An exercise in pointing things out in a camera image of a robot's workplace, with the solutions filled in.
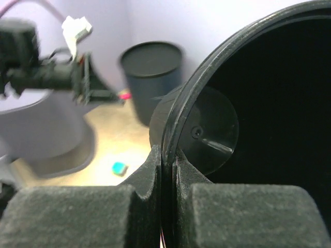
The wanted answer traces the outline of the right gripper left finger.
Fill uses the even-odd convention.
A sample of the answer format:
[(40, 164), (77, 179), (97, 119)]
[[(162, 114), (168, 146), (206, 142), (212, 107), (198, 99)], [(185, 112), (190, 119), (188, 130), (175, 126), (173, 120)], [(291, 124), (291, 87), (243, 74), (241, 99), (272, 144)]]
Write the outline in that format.
[(21, 189), (1, 218), (1, 247), (159, 247), (161, 151), (117, 186)]

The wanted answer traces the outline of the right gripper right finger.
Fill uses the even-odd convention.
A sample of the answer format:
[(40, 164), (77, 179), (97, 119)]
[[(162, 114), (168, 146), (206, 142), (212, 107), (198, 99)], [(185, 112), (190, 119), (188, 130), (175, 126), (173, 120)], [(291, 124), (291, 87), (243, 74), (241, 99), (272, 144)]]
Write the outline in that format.
[(293, 185), (213, 183), (177, 153), (177, 247), (330, 247), (318, 207)]

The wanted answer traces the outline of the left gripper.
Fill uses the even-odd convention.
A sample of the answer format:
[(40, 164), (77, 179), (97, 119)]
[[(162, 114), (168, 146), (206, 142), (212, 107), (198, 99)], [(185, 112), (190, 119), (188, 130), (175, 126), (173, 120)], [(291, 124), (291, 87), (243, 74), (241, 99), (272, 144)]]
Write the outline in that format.
[(68, 90), (73, 98), (85, 97), (86, 103), (124, 104), (119, 95), (97, 72), (92, 54), (83, 60), (72, 58), (68, 47), (56, 49), (48, 57), (39, 57), (36, 26), (24, 19), (1, 19), (1, 96), (10, 84), (17, 95), (26, 89)]

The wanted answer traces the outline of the light grey plastic bucket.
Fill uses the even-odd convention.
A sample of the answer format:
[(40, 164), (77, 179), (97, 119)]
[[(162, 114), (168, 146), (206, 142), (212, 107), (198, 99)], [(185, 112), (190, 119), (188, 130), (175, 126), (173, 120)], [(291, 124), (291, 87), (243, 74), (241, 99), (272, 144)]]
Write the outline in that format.
[(67, 93), (28, 91), (1, 100), (1, 163), (23, 159), (41, 178), (75, 173), (95, 154), (83, 107)]

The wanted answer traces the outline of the dark blue cylindrical bin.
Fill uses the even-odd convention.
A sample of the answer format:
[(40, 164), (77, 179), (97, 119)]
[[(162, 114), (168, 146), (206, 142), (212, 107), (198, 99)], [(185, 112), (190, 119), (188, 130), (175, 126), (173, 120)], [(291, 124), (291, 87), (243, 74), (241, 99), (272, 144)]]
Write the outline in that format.
[(136, 116), (140, 123), (149, 126), (157, 104), (183, 81), (182, 49), (165, 41), (139, 43), (121, 54), (119, 64)]

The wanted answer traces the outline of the black cylindrical bin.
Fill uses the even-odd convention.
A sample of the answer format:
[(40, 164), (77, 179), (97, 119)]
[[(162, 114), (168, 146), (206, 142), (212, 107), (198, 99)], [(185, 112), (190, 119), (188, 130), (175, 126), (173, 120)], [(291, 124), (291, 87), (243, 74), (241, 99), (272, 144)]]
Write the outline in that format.
[(149, 138), (173, 183), (177, 152), (216, 183), (330, 187), (330, 1), (233, 34), (162, 98)]

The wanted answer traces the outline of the pink plastic clip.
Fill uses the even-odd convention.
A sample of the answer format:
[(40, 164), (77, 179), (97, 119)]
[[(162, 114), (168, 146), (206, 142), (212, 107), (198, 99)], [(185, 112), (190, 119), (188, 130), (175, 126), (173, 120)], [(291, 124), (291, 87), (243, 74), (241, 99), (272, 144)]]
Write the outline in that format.
[(124, 93), (124, 94), (119, 95), (119, 98), (122, 100), (129, 100), (132, 98), (132, 95), (130, 93)]

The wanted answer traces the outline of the green small box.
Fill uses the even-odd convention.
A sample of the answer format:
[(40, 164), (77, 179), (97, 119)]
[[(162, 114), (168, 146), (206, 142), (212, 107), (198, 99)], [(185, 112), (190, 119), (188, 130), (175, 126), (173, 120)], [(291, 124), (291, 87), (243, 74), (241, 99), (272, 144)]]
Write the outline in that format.
[(127, 169), (128, 169), (128, 165), (126, 165), (123, 162), (115, 162), (111, 167), (112, 173), (120, 177), (125, 176)]

